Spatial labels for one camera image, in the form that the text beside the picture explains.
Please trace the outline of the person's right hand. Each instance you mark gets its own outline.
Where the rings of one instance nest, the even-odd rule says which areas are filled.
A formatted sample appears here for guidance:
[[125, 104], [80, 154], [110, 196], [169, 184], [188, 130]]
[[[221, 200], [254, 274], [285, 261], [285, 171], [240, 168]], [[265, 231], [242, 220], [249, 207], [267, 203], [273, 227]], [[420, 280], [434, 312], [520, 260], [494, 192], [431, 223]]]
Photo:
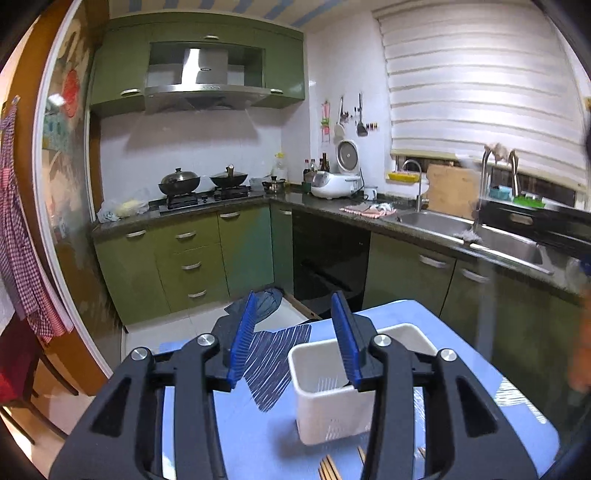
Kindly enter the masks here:
[[580, 324], [568, 371], [569, 386], [580, 393], [590, 392], [590, 278], [582, 290]]

